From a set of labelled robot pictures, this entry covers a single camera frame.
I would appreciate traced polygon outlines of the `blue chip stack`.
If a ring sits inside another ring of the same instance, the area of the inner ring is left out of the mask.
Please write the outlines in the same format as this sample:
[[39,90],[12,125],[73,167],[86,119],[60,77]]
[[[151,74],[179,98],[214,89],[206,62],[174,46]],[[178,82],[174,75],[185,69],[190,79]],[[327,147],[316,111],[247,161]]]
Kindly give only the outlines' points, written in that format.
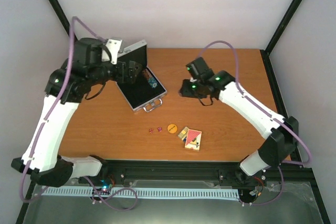
[[150,85],[155,84],[155,83],[156,83],[155,78],[154,78],[154,77],[149,77],[149,78],[148,78],[148,83],[149,83]]
[[156,88],[158,86],[157,82],[155,82],[155,81],[151,81],[149,84],[152,88]]

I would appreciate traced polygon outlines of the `aluminium poker case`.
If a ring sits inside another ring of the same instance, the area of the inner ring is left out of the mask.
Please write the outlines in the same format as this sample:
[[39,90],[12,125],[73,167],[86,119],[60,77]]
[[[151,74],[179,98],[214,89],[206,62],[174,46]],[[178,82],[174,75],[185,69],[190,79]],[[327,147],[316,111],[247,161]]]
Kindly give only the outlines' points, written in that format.
[[148,66],[148,46],[145,40],[125,47],[123,53],[118,55],[118,62],[130,60],[140,63],[142,71],[147,69],[158,85],[152,88],[141,71],[135,83],[118,83],[117,86],[133,112],[144,110],[149,113],[162,106],[167,90]]

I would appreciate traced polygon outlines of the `yellow card box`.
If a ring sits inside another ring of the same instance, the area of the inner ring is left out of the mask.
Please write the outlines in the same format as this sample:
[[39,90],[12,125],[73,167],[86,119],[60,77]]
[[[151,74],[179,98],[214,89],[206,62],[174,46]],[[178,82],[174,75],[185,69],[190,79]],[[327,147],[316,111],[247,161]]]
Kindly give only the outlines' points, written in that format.
[[187,138],[187,133],[189,131],[189,128],[186,126],[184,129],[182,129],[180,131],[180,133],[178,134],[178,137],[182,140],[182,141],[186,141]]

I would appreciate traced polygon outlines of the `red playing card deck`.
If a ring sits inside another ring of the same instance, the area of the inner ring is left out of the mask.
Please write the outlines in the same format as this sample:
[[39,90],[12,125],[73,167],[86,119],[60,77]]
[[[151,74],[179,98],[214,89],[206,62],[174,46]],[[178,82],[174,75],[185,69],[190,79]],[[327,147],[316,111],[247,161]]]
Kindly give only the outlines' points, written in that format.
[[189,150],[199,151],[201,145],[202,132],[189,129],[185,139],[185,148]]

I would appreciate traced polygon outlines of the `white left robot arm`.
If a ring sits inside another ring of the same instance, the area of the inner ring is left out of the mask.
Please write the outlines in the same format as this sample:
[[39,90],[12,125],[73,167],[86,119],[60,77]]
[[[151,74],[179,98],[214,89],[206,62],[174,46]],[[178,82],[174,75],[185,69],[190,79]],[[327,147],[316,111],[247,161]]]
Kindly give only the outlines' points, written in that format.
[[70,158],[58,154],[71,117],[95,85],[108,81],[134,83],[146,66],[145,40],[120,50],[122,41],[82,38],[71,42],[69,57],[49,77],[44,106],[33,139],[22,157],[11,166],[42,186],[60,187],[72,178],[90,176],[97,183],[108,180],[106,161],[97,156]]

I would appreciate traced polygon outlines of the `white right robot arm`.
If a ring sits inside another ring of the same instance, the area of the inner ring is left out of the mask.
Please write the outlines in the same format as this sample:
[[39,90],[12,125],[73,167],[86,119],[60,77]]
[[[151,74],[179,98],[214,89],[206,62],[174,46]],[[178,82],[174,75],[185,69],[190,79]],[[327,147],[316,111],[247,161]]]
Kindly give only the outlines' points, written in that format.
[[224,70],[214,73],[202,57],[188,63],[186,69],[191,78],[183,80],[182,97],[210,98],[230,106],[265,140],[258,150],[240,161],[235,170],[240,184],[263,169],[280,165],[297,148],[299,123],[294,117],[285,118],[267,108],[241,88],[230,73]]

